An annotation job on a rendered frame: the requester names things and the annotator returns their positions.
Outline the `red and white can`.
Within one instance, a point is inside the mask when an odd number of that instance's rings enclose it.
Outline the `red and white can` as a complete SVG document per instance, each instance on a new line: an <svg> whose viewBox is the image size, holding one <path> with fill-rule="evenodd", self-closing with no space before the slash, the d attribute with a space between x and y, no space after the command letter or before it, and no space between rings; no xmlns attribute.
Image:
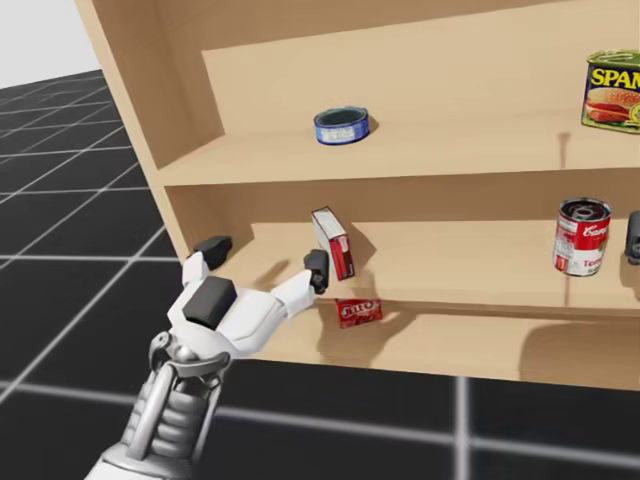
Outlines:
<svg viewBox="0 0 640 480"><path fill-rule="evenodd" d="M611 216L610 205L598 199L562 201L553 245L554 267L574 277L596 274L609 238Z"/></svg>

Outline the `blue flat can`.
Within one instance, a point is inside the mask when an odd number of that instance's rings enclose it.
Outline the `blue flat can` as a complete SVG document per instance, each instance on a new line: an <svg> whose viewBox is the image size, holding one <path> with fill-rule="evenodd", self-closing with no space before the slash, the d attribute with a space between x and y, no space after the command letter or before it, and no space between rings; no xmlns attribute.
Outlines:
<svg viewBox="0 0 640 480"><path fill-rule="evenodd" d="M324 110L313 119L316 140L323 145L352 144L370 133L369 112L356 106L336 107Z"/></svg>

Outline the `green and blue rectangular can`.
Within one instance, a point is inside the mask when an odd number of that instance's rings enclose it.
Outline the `green and blue rectangular can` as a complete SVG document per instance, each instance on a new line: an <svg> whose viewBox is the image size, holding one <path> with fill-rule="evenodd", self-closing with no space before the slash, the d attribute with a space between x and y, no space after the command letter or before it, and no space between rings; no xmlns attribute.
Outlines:
<svg viewBox="0 0 640 480"><path fill-rule="evenodd" d="M587 64L581 123L640 134L640 50L601 50Z"/></svg>

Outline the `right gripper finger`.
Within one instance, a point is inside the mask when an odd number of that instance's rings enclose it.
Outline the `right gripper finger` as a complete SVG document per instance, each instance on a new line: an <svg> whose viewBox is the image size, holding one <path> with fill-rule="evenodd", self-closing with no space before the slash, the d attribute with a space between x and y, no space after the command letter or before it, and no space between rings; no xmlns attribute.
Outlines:
<svg viewBox="0 0 640 480"><path fill-rule="evenodd" d="M630 265L640 265L640 210L628 217L624 255Z"/></svg>

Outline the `pale wooden shelf unit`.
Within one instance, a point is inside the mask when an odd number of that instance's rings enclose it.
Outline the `pale wooden shelf unit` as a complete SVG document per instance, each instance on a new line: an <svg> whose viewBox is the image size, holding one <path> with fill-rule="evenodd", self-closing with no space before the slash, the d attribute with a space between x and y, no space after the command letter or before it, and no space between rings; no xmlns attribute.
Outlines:
<svg viewBox="0 0 640 480"><path fill-rule="evenodd" d="M356 274L264 360L640 390L640 135L580 122L586 59L640 48L640 0L75 0L180 257L297 273L331 208ZM369 135L316 140L356 106ZM558 209L612 210L599 271L553 264ZM341 328L336 299L382 319Z"/></svg>

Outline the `red and white carton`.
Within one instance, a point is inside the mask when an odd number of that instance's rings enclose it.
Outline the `red and white carton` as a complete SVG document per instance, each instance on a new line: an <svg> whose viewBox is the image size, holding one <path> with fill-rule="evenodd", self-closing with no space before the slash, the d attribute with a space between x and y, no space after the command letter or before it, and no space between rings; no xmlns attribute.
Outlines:
<svg viewBox="0 0 640 480"><path fill-rule="evenodd" d="M311 221L320 247L329 254L333 272L338 281L355 276L348 233L329 207L311 212Z"/></svg>

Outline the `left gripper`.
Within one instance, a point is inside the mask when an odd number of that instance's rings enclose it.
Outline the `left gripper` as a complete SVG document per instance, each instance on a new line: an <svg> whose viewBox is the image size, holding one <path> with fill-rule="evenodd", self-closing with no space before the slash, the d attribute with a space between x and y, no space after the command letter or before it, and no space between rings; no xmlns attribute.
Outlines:
<svg viewBox="0 0 640 480"><path fill-rule="evenodd" d="M228 279L208 275L232 247L230 236L198 243L182 265L183 291L167 312L172 338L198 358L260 352L282 322L310 308L329 287L329 255L313 249L304 269L272 290L237 289Z"/></svg>

